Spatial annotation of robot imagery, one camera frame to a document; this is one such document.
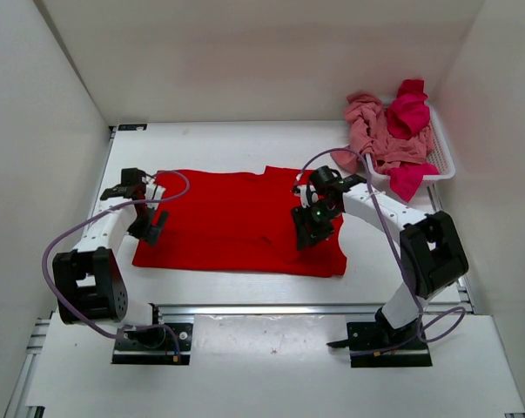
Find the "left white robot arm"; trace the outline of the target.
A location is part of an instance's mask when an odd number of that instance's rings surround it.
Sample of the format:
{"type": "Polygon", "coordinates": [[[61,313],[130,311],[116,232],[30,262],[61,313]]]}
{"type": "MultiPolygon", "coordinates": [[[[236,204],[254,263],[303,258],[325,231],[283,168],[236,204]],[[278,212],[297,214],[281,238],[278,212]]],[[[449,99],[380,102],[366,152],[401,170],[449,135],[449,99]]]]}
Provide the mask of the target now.
{"type": "Polygon", "coordinates": [[[71,251],[57,254],[52,261],[55,286],[74,308],[94,324],[111,321],[137,327],[136,338],[147,348],[163,344],[166,328],[152,304],[131,299],[116,255],[127,235],[150,246],[157,244],[168,218],[163,211],[154,219],[156,201],[164,191],[144,171],[122,170],[120,182],[99,198],[96,211],[104,216],[91,222],[71,251]]]}

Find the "red t shirt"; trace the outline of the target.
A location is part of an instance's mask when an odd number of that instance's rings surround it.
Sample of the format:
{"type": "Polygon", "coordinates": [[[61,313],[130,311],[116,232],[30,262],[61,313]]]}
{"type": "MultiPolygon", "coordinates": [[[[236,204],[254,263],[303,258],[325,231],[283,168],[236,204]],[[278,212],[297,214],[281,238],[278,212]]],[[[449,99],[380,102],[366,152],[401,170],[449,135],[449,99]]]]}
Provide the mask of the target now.
{"type": "Polygon", "coordinates": [[[169,218],[155,246],[139,243],[132,264],[143,268],[341,277],[347,256],[337,233],[298,250],[291,210],[293,168],[261,173],[181,170],[158,175],[169,218]]]}

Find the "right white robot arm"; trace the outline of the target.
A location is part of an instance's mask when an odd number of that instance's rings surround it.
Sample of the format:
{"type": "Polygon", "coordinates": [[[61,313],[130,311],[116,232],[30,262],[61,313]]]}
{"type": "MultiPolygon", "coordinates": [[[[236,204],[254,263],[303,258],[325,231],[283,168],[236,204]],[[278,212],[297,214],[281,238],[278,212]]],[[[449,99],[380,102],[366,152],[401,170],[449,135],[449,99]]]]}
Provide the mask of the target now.
{"type": "Polygon", "coordinates": [[[299,250],[318,245],[335,232],[341,215],[362,219],[385,233],[403,283],[378,313],[374,337],[393,348],[407,334],[425,306],[468,271],[468,260],[449,214],[425,213],[390,198],[360,175],[341,177],[324,165],[305,184],[295,182],[300,205],[292,216],[299,250]]]}

